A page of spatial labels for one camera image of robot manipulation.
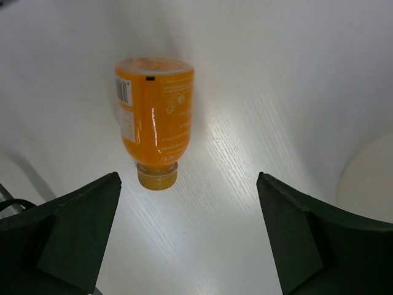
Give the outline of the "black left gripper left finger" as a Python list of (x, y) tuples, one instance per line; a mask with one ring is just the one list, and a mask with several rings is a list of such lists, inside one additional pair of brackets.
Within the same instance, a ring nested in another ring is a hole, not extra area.
[(112, 172), (35, 205), (2, 187), (1, 294), (93, 294), (121, 188)]

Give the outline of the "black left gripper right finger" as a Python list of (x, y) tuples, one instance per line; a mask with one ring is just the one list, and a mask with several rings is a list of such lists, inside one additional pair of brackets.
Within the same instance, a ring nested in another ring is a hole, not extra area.
[(260, 173), (257, 190), (283, 294), (392, 294), (392, 224)]

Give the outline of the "orange juice bottle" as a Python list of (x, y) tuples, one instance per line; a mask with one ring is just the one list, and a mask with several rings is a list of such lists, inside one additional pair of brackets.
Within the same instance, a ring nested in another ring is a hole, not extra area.
[(190, 142), (194, 69), (169, 58), (129, 58), (116, 64), (115, 78), (120, 134), (139, 183), (165, 190)]

